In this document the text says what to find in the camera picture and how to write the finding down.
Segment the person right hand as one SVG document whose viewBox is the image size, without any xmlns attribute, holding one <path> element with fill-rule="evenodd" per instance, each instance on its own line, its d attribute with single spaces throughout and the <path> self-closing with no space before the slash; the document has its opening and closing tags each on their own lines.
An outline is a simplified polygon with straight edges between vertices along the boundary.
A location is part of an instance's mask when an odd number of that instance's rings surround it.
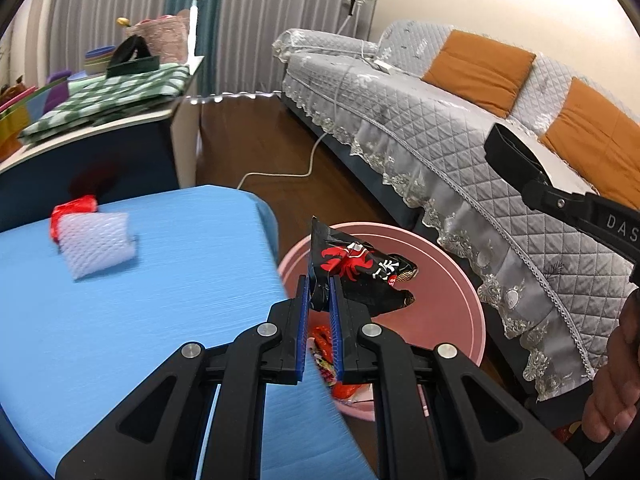
<svg viewBox="0 0 640 480">
<path fill-rule="evenodd" d="M 598 443 L 625 432 L 639 411 L 639 289 L 626 299 L 618 322 L 582 415 L 582 431 Z"/>
</svg>

